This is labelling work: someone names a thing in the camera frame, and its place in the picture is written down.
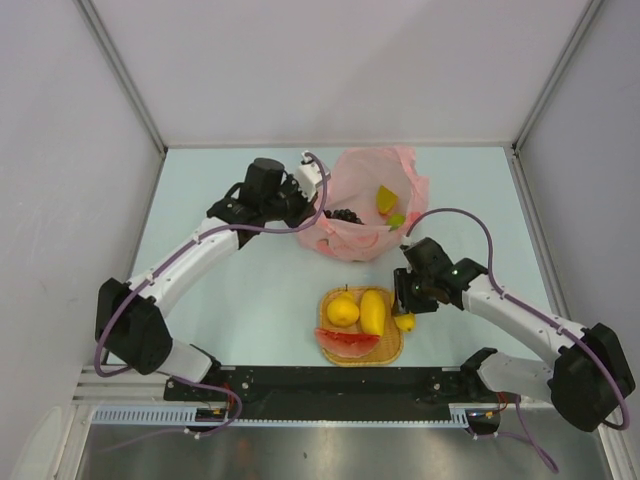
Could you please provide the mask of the woven bamboo tray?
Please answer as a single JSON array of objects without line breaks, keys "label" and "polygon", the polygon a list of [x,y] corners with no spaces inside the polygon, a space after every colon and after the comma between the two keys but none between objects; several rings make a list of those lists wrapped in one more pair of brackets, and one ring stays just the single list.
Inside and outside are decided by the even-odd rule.
[{"label": "woven bamboo tray", "polygon": [[[329,306],[334,300],[344,297],[360,306],[362,296],[369,291],[375,292],[384,306],[385,319],[380,334],[366,332],[360,320],[348,326],[334,325],[330,321]],[[404,338],[392,319],[392,303],[392,292],[377,286],[344,286],[327,292],[320,301],[318,326],[314,331],[316,343],[327,360],[341,367],[384,366],[393,363],[403,351]]]}]

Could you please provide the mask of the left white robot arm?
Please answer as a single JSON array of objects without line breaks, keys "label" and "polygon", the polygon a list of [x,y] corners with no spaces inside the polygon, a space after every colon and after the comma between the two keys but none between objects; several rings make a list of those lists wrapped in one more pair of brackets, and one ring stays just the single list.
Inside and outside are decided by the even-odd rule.
[{"label": "left white robot arm", "polygon": [[[206,212],[191,235],[155,266],[130,278],[110,278],[98,292],[94,370],[102,378],[102,355],[120,359],[125,370],[162,373],[184,382],[197,398],[214,397],[221,387],[214,358],[174,339],[166,319],[188,290],[217,263],[260,234],[287,235],[313,226],[328,198],[329,173],[316,155],[302,154],[289,173],[274,159],[257,158]],[[283,222],[278,230],[274,223]]]}]

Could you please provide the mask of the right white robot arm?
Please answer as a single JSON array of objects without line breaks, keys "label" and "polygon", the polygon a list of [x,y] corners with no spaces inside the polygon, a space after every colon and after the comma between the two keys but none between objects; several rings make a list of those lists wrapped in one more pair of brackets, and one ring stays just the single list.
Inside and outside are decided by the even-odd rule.
[{"label": "right white robot arm", "polygon": [[431,238],[405,241],[408,265],[393,272],[396,316],[426,314],[442,305],[489,321],[526,345],[535,359],[483,348],[461,366],[463,393],[484,401],[494,392],[519,394],[553,405],[573,427],[592,432],[635,389],[616,333],[544,314],[500,292],[489,270],[464,258],[450,260]]}]

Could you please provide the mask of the yellow fake mango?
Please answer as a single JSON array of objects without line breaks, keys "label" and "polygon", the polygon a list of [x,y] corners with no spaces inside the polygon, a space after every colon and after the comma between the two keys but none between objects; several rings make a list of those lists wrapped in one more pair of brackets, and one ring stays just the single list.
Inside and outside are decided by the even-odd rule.
[{"label": "yellow fake mango", "polygon": [[369,335],[382,336],[385,329],[386,305],[377,290],[367,290],[360,301],[360,324]]}]

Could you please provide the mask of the fake yellow banana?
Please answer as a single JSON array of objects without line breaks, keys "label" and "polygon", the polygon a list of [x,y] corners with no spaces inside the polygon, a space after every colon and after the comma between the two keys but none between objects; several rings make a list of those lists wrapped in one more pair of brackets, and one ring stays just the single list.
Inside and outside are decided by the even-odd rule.
[{"label": "fake yellow banana", "polygon": [[407,311],[397,302],[392,306],[392,318],[396,327],[402,332],[410,333],[415,329],[416,315]]}]

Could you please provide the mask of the fake watermelon slice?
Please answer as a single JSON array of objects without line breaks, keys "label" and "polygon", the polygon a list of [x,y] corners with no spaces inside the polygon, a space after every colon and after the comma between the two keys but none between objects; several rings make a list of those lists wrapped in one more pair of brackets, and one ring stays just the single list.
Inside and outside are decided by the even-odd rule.
[{"label": "fake watermelon slice", "polygon": [[321,348],[341,358],[360,358],[368,355],[379,344],[381,337],[366,333],[346,333],[316,328],[316,342]]}]

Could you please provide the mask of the yellow fake pear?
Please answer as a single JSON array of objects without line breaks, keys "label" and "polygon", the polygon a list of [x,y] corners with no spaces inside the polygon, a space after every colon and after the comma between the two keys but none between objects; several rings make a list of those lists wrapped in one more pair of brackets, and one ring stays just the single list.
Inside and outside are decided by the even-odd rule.
[{"label": "yellow fake pear", "polygon": [[326,314],[329,322],[341,328],[351,327],[360,319],[360,309],[354,294],[345,287],[327,305]]}]

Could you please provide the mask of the pink plastic bag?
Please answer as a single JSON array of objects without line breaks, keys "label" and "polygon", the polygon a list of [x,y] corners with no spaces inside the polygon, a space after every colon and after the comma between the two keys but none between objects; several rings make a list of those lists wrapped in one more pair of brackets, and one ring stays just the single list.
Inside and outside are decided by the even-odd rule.
[{"label": "pink plastic bag", "polygon": [[[376,194],[381,185],[399,198],[394,210],[380,215]],[[407,146],[353,148],[344,151],[331,167],[327,201],[323,210],[350,209],[363,224],[321,216],[297,234],[304,248],[327,257],[367,262],[398,247],[411,223],[428,207],[429,178],[417,172],[416,150]],[[394,213],[406,217],[394,231],[386,225]]]}]

